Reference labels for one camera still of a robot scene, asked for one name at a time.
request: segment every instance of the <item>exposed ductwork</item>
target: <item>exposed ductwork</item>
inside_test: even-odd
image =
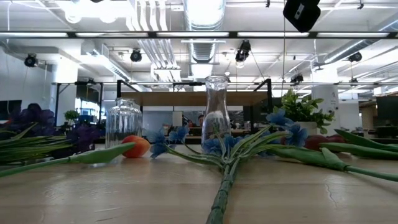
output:
[[[225,0],[183,0],[185,25],[189,31],[221,30],[225,14]],[[190,44],[190,54],[193,63],[210,63],[214,59],[217,44]],[[206,77],[211,74],[213,66],[205,65],[206,69],[195,68],[202,65],[192,65],[193,75]]]
[[[373,29],[374,31],[379,32],[397,32],[398,31],[398,13],[394,14],[387,20],[380,23],[378,26]],[[377,39],[372,40],[352,40],[340,47],[339,49],[325,55],[322,60],[318,63],[314,63],[315,66],[326,65],[330,63],[338,62],[344,58],[349,57],[350,55],[355,54],[356,52],[369,47],[370,45],[376,43]]]

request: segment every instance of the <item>glass vase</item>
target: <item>glass vase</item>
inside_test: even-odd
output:
[[[226,90],[228,78],[225,75],[212,75],[206,78],[207,106],[201,131],[201,143],[208,139],[222,138],[231,134],[228,110],[226,107]]]
[[[130,135],[142,136],[142,113],[134,107],[134,100],[117,98],[106,115],[105,147],[121,144]]]

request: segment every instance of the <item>black speaker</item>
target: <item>black speaker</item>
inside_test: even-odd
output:
[[[285,18],[300,32],[312,29],[321,15],[320,0],[287,0],[284,8]]]

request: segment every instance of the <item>white column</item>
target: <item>white column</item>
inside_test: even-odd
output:
[[[322,103],[318,105],[318,110],[322,110],[324,113],[335,113],[334,120],[329,126],[325,128],[328,130],[326,136],[336,134],[334,129],[340,129],[340,115],[338,112],[338,87],[332,83],[338,82],[338,75],[336,68],[325,67],[323,70],[312,73],[313,82],[330,82],[331,85],[320,85],[312,87],[312,98],[324,99]]]
[[[63,58],[58,64],[53,65],[53,82],[55,83],[74,83],[77,81],[78,65],[67,58]],[[50,109],[55,112],[55,100],[57,99],[57,86],[51,89]],[[57,126],[65,122],[64,114],[68,110],[75,109],[76,86],[69,85],[59,95]]]

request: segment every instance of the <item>wooden table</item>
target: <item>wooden table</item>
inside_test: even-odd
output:
[[[398,172],[396,161],[345,161]],[[0,223],[204,224],[220,178],[171,155],[32,170],[0,179]],[[253,159],[239,168],[225,223],[396,224],[398,183]]]

